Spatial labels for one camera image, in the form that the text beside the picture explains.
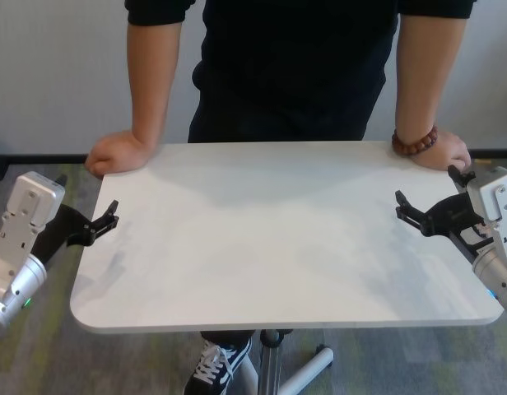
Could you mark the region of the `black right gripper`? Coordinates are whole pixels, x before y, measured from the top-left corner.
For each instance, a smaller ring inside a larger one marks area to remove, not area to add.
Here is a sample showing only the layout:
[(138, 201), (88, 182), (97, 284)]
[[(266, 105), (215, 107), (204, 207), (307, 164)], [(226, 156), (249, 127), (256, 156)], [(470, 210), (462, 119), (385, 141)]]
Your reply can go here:
[(424, 213), (413, 207), (405, 195), (398, 190), (395, 192), (398, 204), (396, 215), (399, 220), (415, 227), (425, 237), (448, 238), (468, 262), (473, 264), (479, 256), (477, 250), (486, 247), (493, 239), (487, 237), (485, 231), (481, 233), (479, 230), (476, 230), (476, 233), (483, 236), (483, 241), (472, 243), (462, 237), (464, 230), (475, 229), (486, 223), (474, 212), (470, 197), (466, 193), (467, 184), (472, 180), (472, 171), (461, 171), (455, 165), (450, 165), (447, 171), (459, 194), (447, 197)]

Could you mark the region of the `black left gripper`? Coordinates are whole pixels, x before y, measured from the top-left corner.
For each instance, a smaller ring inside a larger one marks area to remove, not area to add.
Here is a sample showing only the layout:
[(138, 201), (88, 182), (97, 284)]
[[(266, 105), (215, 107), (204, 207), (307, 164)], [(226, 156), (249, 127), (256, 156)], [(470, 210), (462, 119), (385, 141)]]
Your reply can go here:
[[(61, 174), (56, 184), (65, 186), (67, 176)], [(94, 221), (89, 221), (78, 210), (62, 204), (56, 216), (38, 235), (31, 254), (41, 263), (47, 264), (57, 251), (66, 246), (92, 246), (102, 235), (117, 227), (119, 217), (116, 215), (119, 202), (113, 200), (104, 214)]]

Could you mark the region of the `person's left hand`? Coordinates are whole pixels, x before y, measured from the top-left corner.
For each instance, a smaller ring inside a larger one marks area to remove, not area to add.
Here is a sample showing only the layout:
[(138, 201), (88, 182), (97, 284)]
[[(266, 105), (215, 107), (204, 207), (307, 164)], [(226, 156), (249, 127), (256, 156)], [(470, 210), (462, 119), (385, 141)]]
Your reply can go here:
[(438, 132), (438, 138), (429, 149), (410, 157), (415, 164), (432, 169), (446, 171), (453, 165), (458, 170), (467, 169), (471, 156), (463, 140), (451, 132)]

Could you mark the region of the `person's right hand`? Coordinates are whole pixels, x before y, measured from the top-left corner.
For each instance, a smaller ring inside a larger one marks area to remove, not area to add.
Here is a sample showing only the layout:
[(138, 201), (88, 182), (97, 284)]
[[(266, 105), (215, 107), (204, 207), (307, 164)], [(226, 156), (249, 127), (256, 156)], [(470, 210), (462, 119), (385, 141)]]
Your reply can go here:
[(156, 139), (140, 136), (132, 130), (112, 133), (93, 146), (85, 167), (99, 179), (108, 174), (138, 170), (151, 159), (156, 148)]

